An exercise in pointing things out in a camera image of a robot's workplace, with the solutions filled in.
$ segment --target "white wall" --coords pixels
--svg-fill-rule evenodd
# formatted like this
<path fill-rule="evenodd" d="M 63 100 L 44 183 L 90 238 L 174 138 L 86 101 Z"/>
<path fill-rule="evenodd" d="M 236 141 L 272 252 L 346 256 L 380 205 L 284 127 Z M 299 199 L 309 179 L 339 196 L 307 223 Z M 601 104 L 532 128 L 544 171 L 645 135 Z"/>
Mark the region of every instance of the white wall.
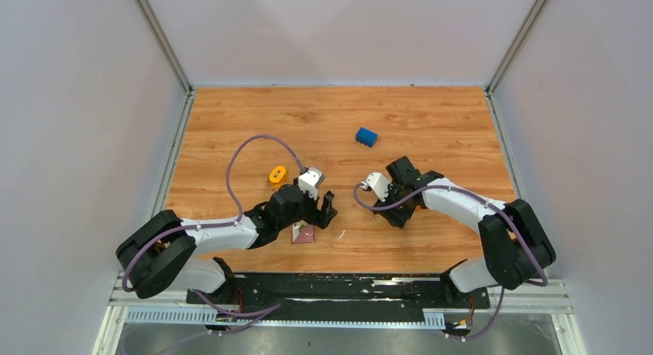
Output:
<path fill-rule="evenodd" d="M 551 0 L 497 93 L 590 354 L 653 348 L 653 0 Z"/>
<path fill-rule="evenodd" d="M 0 0 L 0 343 L 88 354 L 182 93 L 132 0 Z"/>
<path fill-rule="evenodd" d="M 484 85 L 534 0 L 150 0 L 197 85 Z"/>

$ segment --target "gray floor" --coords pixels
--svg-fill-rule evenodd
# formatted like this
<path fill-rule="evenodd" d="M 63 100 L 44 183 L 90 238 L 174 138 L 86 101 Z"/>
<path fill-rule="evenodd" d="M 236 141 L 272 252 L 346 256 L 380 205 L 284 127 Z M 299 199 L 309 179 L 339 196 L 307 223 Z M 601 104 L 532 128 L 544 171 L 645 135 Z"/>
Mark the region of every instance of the gray floor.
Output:
<path fill-rule="evenodd" d="M 474 325 L 484 327 L 488 315 L 474 316 Z M 151 355 L 182 338 L 206 331 L 184 324 L 138 324 L 126 327 L 124 350 L 129 355 Z M 501 314 L 482 339 L 458 343 L 433 330 L 353 330 L 327 328 L 254 327 L 220 338 L 202 336 L 166 354 L 229 355 L 362 355 L 362 354 L 561 354 L 551 316 Z"/>

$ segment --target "yellow gear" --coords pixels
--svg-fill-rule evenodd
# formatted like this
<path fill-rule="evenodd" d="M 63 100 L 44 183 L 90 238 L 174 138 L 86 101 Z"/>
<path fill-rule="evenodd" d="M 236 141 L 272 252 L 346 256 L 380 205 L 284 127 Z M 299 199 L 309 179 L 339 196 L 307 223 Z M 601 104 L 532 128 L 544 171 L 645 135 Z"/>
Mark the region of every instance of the yellow gear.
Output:
<path fill-rule="evenodd" d="M 283 166 L 277 166 L 270 173 L 270 182 L 274 188 L 279 188 L 286 181 L 288 172 Z"/>

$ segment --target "robotic arm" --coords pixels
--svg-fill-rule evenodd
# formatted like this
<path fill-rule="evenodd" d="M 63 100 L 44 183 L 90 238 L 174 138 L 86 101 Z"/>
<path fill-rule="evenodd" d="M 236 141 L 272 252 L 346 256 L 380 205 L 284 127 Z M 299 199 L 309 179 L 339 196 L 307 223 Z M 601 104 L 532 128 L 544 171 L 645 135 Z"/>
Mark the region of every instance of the robotic arm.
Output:
<path fill-rule="evenodd" d="M 318 209 L 318 187 L 324 175 L 310 168 L 281 186 L 270 200 L 237 217 L 215 220 L 180 219 L 172 210 L 163 210 L 131 235 L 116 250 L 116 256 L 129 275 L 133 290 L 141 299 L 168 288 L 216 293 L 228 280 L 235 279 L 224 260 L 200 260 L 195 256 L 227 249 L 251 250 L 276 240 L 279 232 L 301 220 L 321 229 L 337 215 L 333 194 L 327 192 Z M 161 237 L 166 231 L 179 229 Z M 156 241 L 144 253 L 147 244 Z"/>
<path fill-rule="evenodd" d="M 481 236 L 484 256 L 463 260 L 442 274 L 442 281 L 459 293 L 494 285 L 514 290 L 537 276 L 529 254 L 542 269 L 555 261 L 553 246 L 526 201 L 516 199 L 506 203 L 480 196 L 438 172 L 421 174 L 407 157 L 392 162 L 386 170 L 392 181 L 372 172 L 359 186 L 377 195 L 374 207 L 366 207 L 387 219 L 390 225 L 403 228 L 415 209 L 421 207 L 445 213 Z M 356 189 L 354 196 L 358 200 Z M 512 240 L 505 219 L 517 227 L 528 251 L 518 240 Z"/>

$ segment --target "wooden table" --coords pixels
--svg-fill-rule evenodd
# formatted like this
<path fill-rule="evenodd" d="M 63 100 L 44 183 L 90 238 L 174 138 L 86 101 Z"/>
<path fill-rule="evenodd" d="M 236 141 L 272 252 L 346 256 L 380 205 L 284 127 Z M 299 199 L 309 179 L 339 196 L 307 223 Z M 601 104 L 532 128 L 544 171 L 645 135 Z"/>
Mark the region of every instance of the wooden table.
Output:
<path fill-rule="evenodd" d="M 361 126 L 379 135 L 373 148 L 354 140 Z M 316 230 L 314 244 L 293 245 L 286 229 L 262 248 L 215 254 L 235 271 L 441 272 L 481 255 L 477 234 L 448 216 L 422 210 L 398 229 L 356 204 L 353 186 L 369 172 L 386 173 L 401 156 L 421 172 L 435 170 L 482 195 L 514 199 L 481 88 L 228 88 L 197 92 L 167 207 L 193 219 L 236 215 L 226 165 L 241 142 L 261 133 L 279 136 L 305 166 L 324 172 L 320 193 L 332 190 L 340 213 L 329 228 Z M 290 181 L 298 175 L 273 141 L 259 139 L 243 150 L 231 184 L 245 210 L 269 199 L 268 175 L 278 165 Z M 372 193 L 362 198 L 374 201 Z"/>

